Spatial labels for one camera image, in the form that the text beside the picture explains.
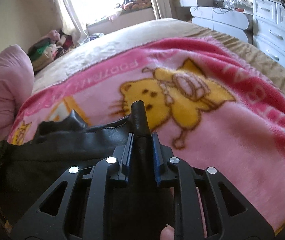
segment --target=metal pin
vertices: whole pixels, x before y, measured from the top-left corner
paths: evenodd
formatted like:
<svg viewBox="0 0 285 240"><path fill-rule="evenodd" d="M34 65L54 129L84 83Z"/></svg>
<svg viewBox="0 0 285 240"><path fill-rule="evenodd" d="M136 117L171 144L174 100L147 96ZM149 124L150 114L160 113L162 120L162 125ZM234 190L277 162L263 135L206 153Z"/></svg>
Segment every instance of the metal pin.
<svg viewBox="0 0 285 240"><path fill-rule="evenodd" d="M171 157L170 159L169 159L169 161L171 162L171 163L179 163L180 162L180 160L177 158L177 157Z"/></svg>
<svg viewBox="0 0 285 240"><path fill-rule="evenodd" d="M68 171L71 174L75 174L75 173L77 173L79 171L79 168L77 166L72 166L72 167L69 168Z"/></svg>
<svg viewBox="0 0 285 240"><path fill-rule="evenodd" d="M107 159L106 159L106 162L107 163L109 163L109 164L113 164L113 163L115 163L117 161L117 158L115 158L115 157L108 157Z"/></svg>
<svg viewBox="0 0 285 240"><path fill-rule="evenodd" d="M208 171L208 173L210 173L210 174L216 174L216 173L217 173L217 169L214 168L214 167L209 167L209 168L207 169L207 171Z"/></svg>

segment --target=pillow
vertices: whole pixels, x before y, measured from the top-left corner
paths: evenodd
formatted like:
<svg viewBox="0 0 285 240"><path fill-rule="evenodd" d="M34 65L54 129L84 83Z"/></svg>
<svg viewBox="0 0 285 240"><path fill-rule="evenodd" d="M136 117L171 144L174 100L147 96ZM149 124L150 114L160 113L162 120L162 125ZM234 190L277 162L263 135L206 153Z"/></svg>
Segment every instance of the pillow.
<svg viewBox="0 0 285 240"><path fill-rule="evenodd" d="M34 78L30 59L18 45L0 53L0 141L7 138L15 115L31 95Z"/></svg>

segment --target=white dresser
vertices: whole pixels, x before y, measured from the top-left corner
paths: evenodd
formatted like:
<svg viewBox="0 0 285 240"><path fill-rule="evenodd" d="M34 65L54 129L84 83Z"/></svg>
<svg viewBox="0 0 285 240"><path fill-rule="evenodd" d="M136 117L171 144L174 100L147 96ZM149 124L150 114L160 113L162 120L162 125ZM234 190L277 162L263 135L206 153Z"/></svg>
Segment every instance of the white dresser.
<svg viewBox="0 0 285 240"><path fill-rule="evenodd" d="M192 23L252 44L252 15L213 7L191 7Z"/></svg>
<svg viewBox="0 0 285 240"><path fill-rule="evenodd" d="M285 9L279 0L253 0L253 44L285 68Z"/></svg>

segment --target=beige bed sheet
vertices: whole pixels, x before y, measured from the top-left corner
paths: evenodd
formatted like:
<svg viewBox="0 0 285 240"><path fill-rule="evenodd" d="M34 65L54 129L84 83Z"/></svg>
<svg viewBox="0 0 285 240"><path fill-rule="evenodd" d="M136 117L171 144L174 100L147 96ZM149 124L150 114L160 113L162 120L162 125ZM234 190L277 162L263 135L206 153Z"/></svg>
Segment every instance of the beige bed sheet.
<svg viewBox="0 0 285 240"><path fill-rule="evenodd" d="M74 73L128 49L162 38L212 36L266 75L285 95L285 69L251 44L229 35L175 19L144 22L110 33L76 48L43 69L36 77L33 94L59 84Z"/></svg>

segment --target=fleece blanket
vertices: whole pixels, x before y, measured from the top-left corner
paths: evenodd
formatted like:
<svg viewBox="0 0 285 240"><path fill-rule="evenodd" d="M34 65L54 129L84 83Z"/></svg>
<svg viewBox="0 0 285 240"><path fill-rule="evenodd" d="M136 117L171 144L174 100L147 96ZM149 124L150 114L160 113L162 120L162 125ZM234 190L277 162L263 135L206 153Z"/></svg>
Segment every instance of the fleece blanket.
<svg viewBox="0 0 285 240"><path fill-rule="evenodd" d="M40 122L72 109L89 125L115 121L137 100L177 157L218 168L276 234L285 226L285 97L211 37L140 46L40 91L21 107L9 142L33 139Z"/></svg>

